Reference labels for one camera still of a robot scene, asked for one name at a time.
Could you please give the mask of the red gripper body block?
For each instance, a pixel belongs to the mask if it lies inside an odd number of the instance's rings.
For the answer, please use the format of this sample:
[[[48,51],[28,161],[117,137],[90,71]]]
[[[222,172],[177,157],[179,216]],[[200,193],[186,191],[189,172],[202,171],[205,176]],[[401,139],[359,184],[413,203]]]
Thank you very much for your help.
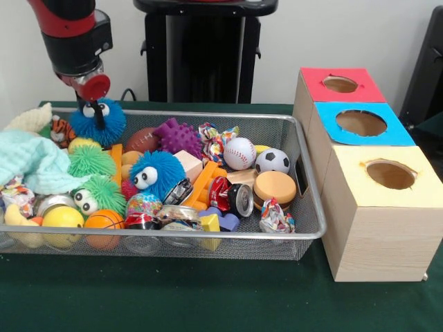
[[[59,74],[58,77],[70,86],[79,98],[86,102],[94,102],[104,98],[110,89],[110,79],[104,73],[92,72],[82,76],[68,76]]]

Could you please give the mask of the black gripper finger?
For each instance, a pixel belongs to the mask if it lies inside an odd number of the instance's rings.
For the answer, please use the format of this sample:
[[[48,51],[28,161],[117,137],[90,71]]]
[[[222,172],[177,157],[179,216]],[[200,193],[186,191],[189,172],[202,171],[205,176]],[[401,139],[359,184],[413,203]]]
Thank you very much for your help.
[[[103,115],[103,110],[105,109],[105,104],[101,104],[98,101],[93,102],[93,110],[95,112],[95,119],[96,119],[96,127],[98,130],[104,130],[105,129],[105,120]]]

